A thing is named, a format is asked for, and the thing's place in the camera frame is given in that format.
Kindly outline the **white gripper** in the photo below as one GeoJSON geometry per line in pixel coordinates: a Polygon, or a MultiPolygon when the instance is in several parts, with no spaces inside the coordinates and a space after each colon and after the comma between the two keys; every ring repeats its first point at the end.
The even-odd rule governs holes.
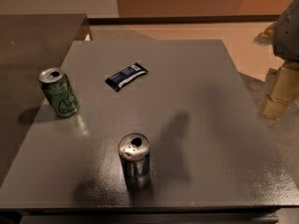
{"type": "Polygon", "coordinates": [[[254,42],[260,45],[273,42],[274,54],[286,61],[279,69],[268,70],[260,107],[263,117],[279,119],[299,97],[299,0],[293,0],[277,23],[267,26],[254,42]]]}

